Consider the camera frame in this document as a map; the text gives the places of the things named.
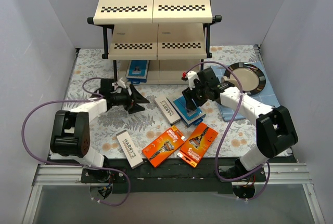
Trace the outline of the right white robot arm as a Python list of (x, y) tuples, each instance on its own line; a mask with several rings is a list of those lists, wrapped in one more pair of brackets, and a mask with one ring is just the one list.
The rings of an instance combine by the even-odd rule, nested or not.
[(222, 181), (247, 181), (268, 160), (276, 157), (298, 142), (298, 136), (289, 110), (263, 104), (229, 81), (220, 82), (212, 68), (183, 73), (182, 80), (189, 86), (183, 90), (186, 108), (195, 110), (208, 100), (240, 113), (256, 128), (256, 144), (235, 161), (226, 171), (215, 170)]

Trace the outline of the blue razor box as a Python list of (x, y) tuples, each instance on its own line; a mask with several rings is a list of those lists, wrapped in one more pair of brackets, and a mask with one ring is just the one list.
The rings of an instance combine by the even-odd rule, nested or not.
[(148, 60), (131, 60), (125, 77), (133, 84), (145, 83), (147, 82), (148, 66)]
[(176, 109), (177, 113), (180, 115), (181, 119), (187, 127), (191, 125), (199, 125), (203, 118), (206, 116), (206, 113), (202, 111), (201, 108), (196, 110), (189, 110), (186, 108), (186, 101), (183, 96), (173, 99), (171, 104)]

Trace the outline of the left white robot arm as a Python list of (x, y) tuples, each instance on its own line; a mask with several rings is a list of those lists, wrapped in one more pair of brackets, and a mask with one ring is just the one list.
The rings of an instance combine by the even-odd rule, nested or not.
[(59, 110), (55, 114), (50, 140), (52, 153), (69, 156), (85, 166), (93, 166), (93, 176), (106, 182), (111, 175), (105, 166), (105, 157), (91, 147), (90, 122), (114, 106), (123, 106), (129, 114), (143, 111), (142, 104), (149, 100), (141, 95), (133, 84), (121, 79), (102, 78), (100, 88), (90, 100), (71, 110)]

